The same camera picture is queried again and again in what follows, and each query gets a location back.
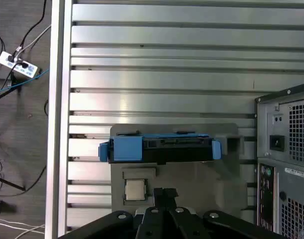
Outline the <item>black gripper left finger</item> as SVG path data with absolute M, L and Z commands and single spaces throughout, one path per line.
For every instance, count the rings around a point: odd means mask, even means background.
M 154 206 L 143 214 L 132 215 L 126 211 L 115 211 L 92 221 L 61 239 L 160 239 L 166 209 L 166 190 L 153 190 Z

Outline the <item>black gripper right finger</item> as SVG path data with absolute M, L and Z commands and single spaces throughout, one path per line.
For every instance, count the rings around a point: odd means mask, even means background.
M 176 204 L 175 188 L 165 188 L 165 208 L 183 239 L 283 239 L 284 236 L 222 211 L 210 210 L 198 216 Z

